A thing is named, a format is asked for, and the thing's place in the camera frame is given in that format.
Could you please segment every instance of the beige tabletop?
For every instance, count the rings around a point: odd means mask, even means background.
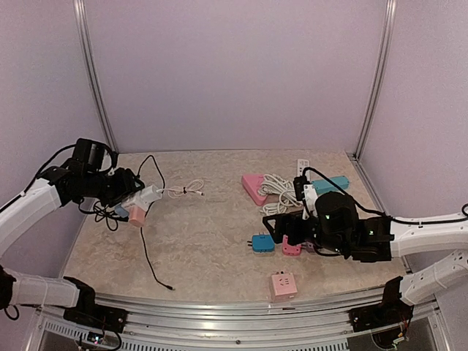
[[[124,154],[119,166],[135,172],[148,154]],[[91,285],[98,293],[166,301],[209,303],[267,301],[268,282],[277,271],[291,272],[298,286],[296,299],[376,287],[404,274],[400,260],[358,263],[343,257],[319,257],[302,252],[271,256],[254,254],[247,241],[266,233],[262,215],[241,185],[244,173],[275,173],[293,179],[297,159],[308,159],[327,176],[346,176],[349,192],[363,205],[374,205],[347,155],[308,150],[289,151],[177,151],[157,152],[167,186],[205,182],[205,196],[167,194],[154,203],[144,235],[158,278],[174,286],[169,291],[154,281],[146,262],[140,232],[123,223],[110,232],[104,222],[89,216],[71,257],[66,276]],[[150,162],[142,170],[147,185],[161,185]]]

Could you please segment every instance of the metal frame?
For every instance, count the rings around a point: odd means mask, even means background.
[[[78,25],[78,34],[80,35],[81,50],[83,51],[86,72],[88,73],[89,85],[91,93],[93,94],[94,104],[96,105],[97,116],[99,118],[106,143],[113,151],[118,152],[117,142],[112,132],[109,118],[107,117],[101,88],[99,86],[99,80],[97,79],[96,67],[94,66],[84,0],[73,0],[73,7],[75,8],[75,17]]]
[[[94,66],[84,0],[74,0],[73,4],[86,70],[102,131],[107,143],[113,150],[118,151]],[[382,211],[385,210],[385,206],[374,191],[366,171],[360,164],[360,159],[369,137],[385,75],[395,11],[396,0],[387,0],[379,58],[366,108],[365,121],[356,151],[353,155],[349,155],[376,207]],[[171,349],[183,347],[184,350],[206,350],[207,348],[257,350],[265,347],[268,350],[285,350],[285,347],[288,350],[299,350],[304,347],[312,348],[311,345],[341,342],[348,336],[357,335],[352,332],[348,311],[357,306],[380,302],[381,297],[382,288],[379,287],[311,301],[292,301],[287,304],[207,305],[122,298],[103,294],[97,295],[97,303],[117,306],[130,312],[127,326],[122,334],[123,350],[151,350],[148,345],[155,344],[160,344],[162,347],[169,346]],[[27,351],[37,350],[45,331],[60,333],[70,338],[74,338],[78,333],[89,331],[83,326],[63,320],[62,314],[63,310],[56,308],[46,308],[35,314],[35,318],[31,321],[33,333],[27,342]],[[450,351],[445,323],[435,299],[417,305],[414,318],[416,320],[428,318],[437,349]]]
[[[354,153],[354,156],[358,162],[363,155],[364,147],[366,146],[367,139],[369,138],[372,121],[374,120],[375,110],[379,100],[380,89],[382,88],[388,54],[390,52],[395,11],[396,0],[387,0],[387,11],[385,13],[385,22],[382,33],[382,41],[380,43],[379,59],[377,62],[377,68],[375,69],[374,81],[372,82],[371,96],[366,108],[366,117],[364,119],[363,128],[359,135],[358,147]]]
[[[129,311],[122,350],[291,350],[316,347],[326,350],[330,345],[343,345],[344,340],[371,331],[353,333],[348,311],[357,306],[377,303],[382,288],[329,296],[312,301],[286,304],[233,303],[204,305],[174,303],[152,299],[122,298],[99,295],[97,302],[119,306]],[[438,321],[439,309],[432,300],[415,307],[414,320],[432,318]],[[44,331],[77,339],[79,333],[90,330],[61,318],[62,309],[48,307],[31,336],[34,343],[28,351],[37,350]],[[443,328],[433,330],[439,351],[444,347]]]

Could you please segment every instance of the blue plug adapter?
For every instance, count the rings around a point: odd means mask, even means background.
[[[253,235],[252,249],[257,253],[273,252],[275,251],[275,243],[269,234]]]

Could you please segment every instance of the blue power strip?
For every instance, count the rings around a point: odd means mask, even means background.
[[[336,185],[340,186],[343,190],[348,189],[350,186],[350,181],[344,175],[339,177],[331,178]],[[320,179],[319,181],[312,181],[314,184],[315,192],[317,195],[325,194],[326,192],[337,192],[338,189],[328,183],[325,179]]]

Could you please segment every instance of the metal corner post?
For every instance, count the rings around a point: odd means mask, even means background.
[[[78,34],[80,36],[81,50],[85,60],[85,67],[88,73],[89,85],[93,94],[94,104],[96,105],[97,115],[101,124],[102,132],[106,143],[113,151],[118,152],[116,139],[110,126],[109,118],[104,106],[101,88],[97,79],[96,67],[94,66],[93,53],[91,50],[91,40],[89,38],[88,23],[86,21],[86,8],[84,0],[73,0],[75,8],[75,17],[78,25]]]
[[[383,78],[385,75],[385,68],[387,66],[388,54],[390,52],[390,43],[393,33],[393,23],[395,20],[396,0],[387,0],[387,10],[385,13],[384,29],[382,33],[382,40],[380,42],[379,58],[377,61],[377,68],[372,82],[371,96],[366,108],[366,117],[364,119],[363,127],[359,135],[358,147],[354,153],[356,160],[359,162],[366,146],[367,139],[371,130],[372,121],[374,120],[375,110],[382,88]]]

